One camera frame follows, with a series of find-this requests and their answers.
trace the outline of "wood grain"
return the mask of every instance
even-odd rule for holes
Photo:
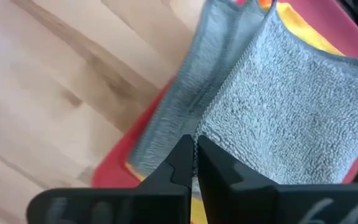
[[[0,223],[25,223],[45,189],[89,186],[176,74],[202,3],[0,0]]]

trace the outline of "folded towel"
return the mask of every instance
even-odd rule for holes
[[[358,156],[358,59],[304,43],[274,2],[202,134],[279,184],[340,183]]]
[[[271,4],[264,4],[259,1],[263,9],[270,9]],[[286,2],[277,3],[277,12],[285,27],[297,37],[317,49],[327,51],[332,54],[343,55],[328,40],[315,31],[291,6]]]
[[[239,7],[227,0],[206,1],[183,66],[129,158],[149,175],[183,134],[194,134],[205,109],[264,17],[256,0]]]

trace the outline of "yellow cloth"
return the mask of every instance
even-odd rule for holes
[[[262,4],[263,9],[270,8],[270,3]],[[317,49],[332,53],[343,55],[338,49],[332,46],[328,40],[317,33],[303,18],[291,7],[289,3],[277,3],[277,11],[285,27],[300,39],[316,47]]]
[[[261,6],[267,10],[270,8],[270,3],[266,0],[259,0]],[[316,47],[320,50],[332,54],[342,55],[338,49],[332,46],[322,35],[317,33],[303,18],[291,7],[289,3],[277,3],[277,11],[280,18],[284,22],[287,29],[293,34],[297,35],[306,43]],[[140,180],[145,178],[137,174],[131,165],[126,164],[126,167]],[[207,223],[204,211],[204,205],[200,199],[191,199],[191,222],[193,224]]]

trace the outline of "microfiber towel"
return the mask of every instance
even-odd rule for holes
[[[358,156],[358,59],[304,43],[274,2],[200,135],[279,184],[341,183]]]
[[[191,49],[172,87],[129,157],[143,176],[166,158],[183,134],[194,134],[205,109],[264,17],[256,0],[242,7],[207,0]]]

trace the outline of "towel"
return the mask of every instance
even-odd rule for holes
[[[241,7],[227,0],[206,1],[190,51],[129,157],[136,172],[149,175],[183,134],[195,133],[263,17],[256,0]]]
[[[263,5],[262,8],[264,9],[268,9],[270,7],[270,3]],[[288,27],[288,29],[296,34],[299,38],[305,40],[307,43],[309,43],[310,45],[319,48],[321,50],[325,50],[327,52],[333,53],[333,54],[340,54],[340,51],[338,51],[337,49],[335,49],[335,47],[333,47],[323,36],[319,35],[311,26],[309,26],[307,24],[307,22],[305,22],[302,17],[296,13],[296,11],[293,10],[293,8],[291,7],[291,5],[289,3],[278,3],[278,12],[280,14],[280,17],[283,19],[285,25]],[[239,21],[241,24],[247,24],[247,21]],[[149,108],[152,110],[155,110],[156,107],[158,106],[158,103],[154,105],[153,108]],[[143,125],[146,125],[149,122],[151,115],[149,115],[147,117],[147,122],[142,122],[142,127]],[[141,137],[140,133],[137,133],[136,135],[132,135],[132,137],[130,137],[133,141],[137,142]],[[120,149],[120,146],[115,146],[114,149],[112,151],[121,151],[122,149]],[[131,147],[130,150],[132,150],[132,153],[137,153],[137,151],[134,151],[132,149],[132,146],[128,146]],[[106,161],[107,163],[105,163],[105,165],[110,166],[112,165],[109,161]],[[138,177],[138,179],[141,181],[144,179],[143,175],[140,175],[138,172],[136,172],[137,168],[137,164],[133,164],[133,167],[130,164],[126,165],[127,168]],[[110,181],[112,180],[111,174],[108,175],[108,178],[105,178],[106,180]],[[204,213],[204,208],[203,208],[203,204],[200,200],[196,199],[196,198],[192,198],[191,201],[191,221],[193,223],[206,223],[206,216]]]
[[[358,59],[304,43],[274,2],[200,135],[279,184],[341,183],[358,156]]]

